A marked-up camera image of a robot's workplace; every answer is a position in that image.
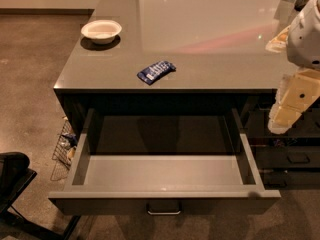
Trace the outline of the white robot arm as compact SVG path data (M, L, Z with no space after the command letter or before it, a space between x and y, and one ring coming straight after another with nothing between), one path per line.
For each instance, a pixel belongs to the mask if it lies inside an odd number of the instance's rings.
M268 129L287 132L320 97L320 8L319 0L309 0L292 23L270 40L270 52L285 51L298 70L284 75L269 112Z

